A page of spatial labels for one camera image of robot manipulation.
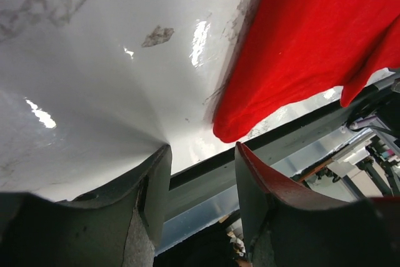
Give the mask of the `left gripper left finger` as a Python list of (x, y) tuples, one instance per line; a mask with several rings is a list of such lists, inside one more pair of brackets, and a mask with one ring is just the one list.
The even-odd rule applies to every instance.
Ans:
[(64, 266), (152, 266), (161, 239), (172, 151), (161, 146), (139, 166), (72, 201), (72, 246)]

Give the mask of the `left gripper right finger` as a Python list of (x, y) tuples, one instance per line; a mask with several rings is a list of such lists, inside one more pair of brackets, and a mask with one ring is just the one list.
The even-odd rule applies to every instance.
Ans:
[(359, 266), (366, 257), (348, 202), (325, 196), (236, 144), (235, 170), (247, 256), (254, 266)]

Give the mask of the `red t-shirt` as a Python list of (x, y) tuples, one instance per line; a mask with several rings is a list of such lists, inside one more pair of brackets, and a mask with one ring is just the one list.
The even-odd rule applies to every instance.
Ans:
[(213, 120), (232, 143), (279, 108), (399, 67), (399, 0), (261, 0)]

